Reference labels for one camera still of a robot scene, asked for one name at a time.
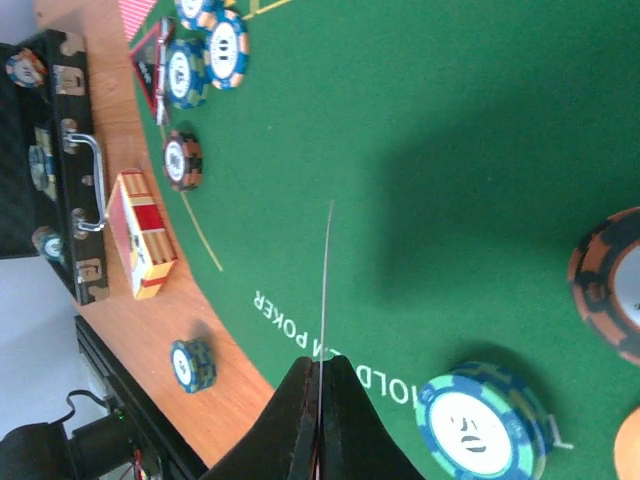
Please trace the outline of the orange big blind button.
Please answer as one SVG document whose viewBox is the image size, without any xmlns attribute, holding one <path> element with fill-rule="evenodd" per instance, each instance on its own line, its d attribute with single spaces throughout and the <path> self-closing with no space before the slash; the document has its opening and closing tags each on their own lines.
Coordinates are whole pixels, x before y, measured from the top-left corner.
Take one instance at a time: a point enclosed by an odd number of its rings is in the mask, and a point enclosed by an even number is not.
<svg viewBox="0 0 640 480">
<path fill-rule="evenodd" d="M 640 411 L 636 408 L 620 425 L 616 434 L 613 457 L 619 480 L 640 479 Z"/>
</svg>

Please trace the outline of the black triangular all-in marker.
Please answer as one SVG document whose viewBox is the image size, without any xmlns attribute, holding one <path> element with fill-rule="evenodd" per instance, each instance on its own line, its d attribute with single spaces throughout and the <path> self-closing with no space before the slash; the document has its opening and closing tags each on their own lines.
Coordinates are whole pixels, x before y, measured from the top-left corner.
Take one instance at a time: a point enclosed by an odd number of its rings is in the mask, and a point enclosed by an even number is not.
<svg viewBox="0 0 640 480">
<path fill-rule="evenodd" d="M 166 87 L 168 47 L 173 40 L 175 20 L 163 16 L 129 52 L 136 78 L 149 110 L 159 126 L 170 123 Z"/>
</svg>

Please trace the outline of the playing card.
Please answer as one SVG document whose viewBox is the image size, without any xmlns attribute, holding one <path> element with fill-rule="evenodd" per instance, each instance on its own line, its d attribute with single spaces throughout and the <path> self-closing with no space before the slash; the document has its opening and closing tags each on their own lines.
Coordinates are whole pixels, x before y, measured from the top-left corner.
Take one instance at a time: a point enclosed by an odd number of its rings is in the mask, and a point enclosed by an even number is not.
<svg viewBox="0 0 640 480">
<path fill-rule="evenodd" d="M 329 279 L 329 256 L 330 256 L 330 243 L 331 243 L 331 228 L 334 213 L 335 201 L 329 202 L 325 241 L 324 241 L 324 254 L 323 254 L 323 270 L 322 270 L 322 292 L 321 292 L 321 317 L 320 317 L 320 352 L 318 355 L 320 366 L 322 367 L 325 357 L 325 336 L 326 336 L 326 316 L 327 316 L 327 301 L 328 301 L 328 279 Z"/>
</svg>

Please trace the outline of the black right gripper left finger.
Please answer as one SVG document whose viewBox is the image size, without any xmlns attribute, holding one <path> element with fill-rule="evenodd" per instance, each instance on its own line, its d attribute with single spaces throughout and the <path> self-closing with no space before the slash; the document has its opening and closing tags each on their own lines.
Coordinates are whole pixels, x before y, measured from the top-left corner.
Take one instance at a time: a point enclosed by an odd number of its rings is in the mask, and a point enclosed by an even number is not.
<svg viewBox="0 0 640 480">
<path fill-rule="evenodd" d="M 204 479 L 312 479 L 319 430 L 319 364 L 296 359 L 243 438 Z"/>
</svg>

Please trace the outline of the red card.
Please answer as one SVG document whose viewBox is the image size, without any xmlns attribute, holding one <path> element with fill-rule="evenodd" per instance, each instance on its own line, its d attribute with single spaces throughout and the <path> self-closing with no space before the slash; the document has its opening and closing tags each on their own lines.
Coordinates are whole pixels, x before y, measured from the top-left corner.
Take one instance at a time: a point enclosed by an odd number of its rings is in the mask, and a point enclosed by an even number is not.
<svg viewBox="0 0 640 480">
<path fill-rule="evenodd" d="M 118 1 L 124 34 L 127 42 L 130 42 L 133 39 L 156 3 L 156 0 Z"/>
</svg>

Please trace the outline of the blue 10 chip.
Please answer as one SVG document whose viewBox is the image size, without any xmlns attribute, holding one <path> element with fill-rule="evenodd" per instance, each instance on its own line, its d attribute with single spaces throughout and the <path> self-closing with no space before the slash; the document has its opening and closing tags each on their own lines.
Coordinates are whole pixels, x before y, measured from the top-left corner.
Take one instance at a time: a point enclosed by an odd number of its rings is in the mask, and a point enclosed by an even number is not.
<svg viewBox="0 0 640 480">
<path fill-rule="evenodd" d="M 210 30 L 216 23 L 216 15 L 225 5 L 220 0 L 176 0 L 176 12 L 180 24 L 192 31 Z"/>
</svg>

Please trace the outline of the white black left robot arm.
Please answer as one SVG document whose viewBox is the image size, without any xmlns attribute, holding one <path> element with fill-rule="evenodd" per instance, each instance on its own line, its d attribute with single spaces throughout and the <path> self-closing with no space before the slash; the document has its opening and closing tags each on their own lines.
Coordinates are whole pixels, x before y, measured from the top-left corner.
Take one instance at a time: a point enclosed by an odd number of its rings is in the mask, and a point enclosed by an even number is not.
<svg viewBox="0 0 640 480">
<path fill-rule="evenodd" d="M 135 427 L 111 414 L 74 430 L 62 422 L 29 424 L 1 440 L 1 478 L 97 479 L 134 459 Z"/>
</svg>

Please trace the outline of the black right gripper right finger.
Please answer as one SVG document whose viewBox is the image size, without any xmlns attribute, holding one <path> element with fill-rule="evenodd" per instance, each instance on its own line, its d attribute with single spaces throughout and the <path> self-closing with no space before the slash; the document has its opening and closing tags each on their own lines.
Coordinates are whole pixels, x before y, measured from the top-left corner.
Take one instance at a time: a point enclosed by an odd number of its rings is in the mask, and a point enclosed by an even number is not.
<svg viewBox="0 0 640 480">
<path fill-rule="evenodd" d="M 324 363 L 320 472 L 323 479 L 420 479 L 384 427 L 345 356 Z"/>
</svg>

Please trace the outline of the teal 50 chip stack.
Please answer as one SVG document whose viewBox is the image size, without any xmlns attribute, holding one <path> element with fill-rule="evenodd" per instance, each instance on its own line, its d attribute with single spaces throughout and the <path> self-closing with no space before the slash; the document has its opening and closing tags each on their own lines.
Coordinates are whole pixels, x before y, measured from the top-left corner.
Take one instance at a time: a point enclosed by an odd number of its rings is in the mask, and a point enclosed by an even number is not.
<svg viewBox="0 0 640 480">
<path fill-rule="evenodd" d="M 174 341 L 170 360 L 176 380 L 188 394 L 206 390 L 216 382 L 213 351 L 204 338 Z"/>
</svg>

